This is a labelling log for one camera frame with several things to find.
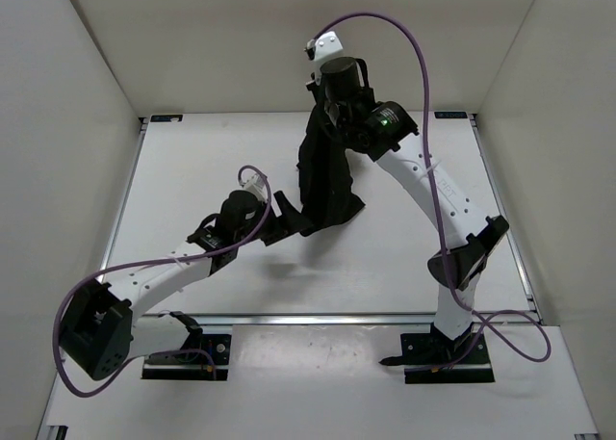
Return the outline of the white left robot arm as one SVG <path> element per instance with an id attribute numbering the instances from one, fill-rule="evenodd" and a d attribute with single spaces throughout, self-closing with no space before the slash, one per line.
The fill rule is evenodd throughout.
<path id="1" fill-rule="evenodd" d="M 204 280 L 238 255 L 243 242 L 269 246 L 311 227 L 282 192 L 272 210 L 255 194 L 232 192 L 164 264 L 131 268 L 111 282 L 81 286 L 61 320 L 59 344 L 91 379 L 111 376 L 135 357 L 171 352 L 181 361 L 198 356 L 203 331 L 179 311 L 156 317 L 149 311 L 185 287 Z"/>

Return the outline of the black pleated skirt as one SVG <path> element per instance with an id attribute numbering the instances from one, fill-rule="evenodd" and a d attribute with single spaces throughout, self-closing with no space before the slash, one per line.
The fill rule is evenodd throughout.
<path id="1" fill-rule="evenodd" d="M 332 131 L 322 110 L 315 106 L 298 149 L 296 165 L 301 215 L 311 222 L 309 228 L 300 232 L 303 237 L 345 224 L 365 208 L 364 201 L 352 191 L 346 149 L 327 135 Z"/>

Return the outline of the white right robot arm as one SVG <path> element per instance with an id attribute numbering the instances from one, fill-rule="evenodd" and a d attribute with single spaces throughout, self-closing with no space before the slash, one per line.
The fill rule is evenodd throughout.
<path id="1" fill-rule="evenodd" d="M 314 69 L 307 88 L 315 107 L 298 153 L 302 213 L 319 231 L 363 209 L 352 191 L 350 150 L 393 177 L 440 238 L 427 262 L 439 284 L 431 350 L 439 361 L 453 363 L 471 346 L 476 284 L 509 224 L 477 208 L 439 167 L 424 143 L 426 121 L 416 123 L 398 103 L 375 99 L 366 63 L 346 56 L 335 32 L 309 40 L 305 51 Z"/>

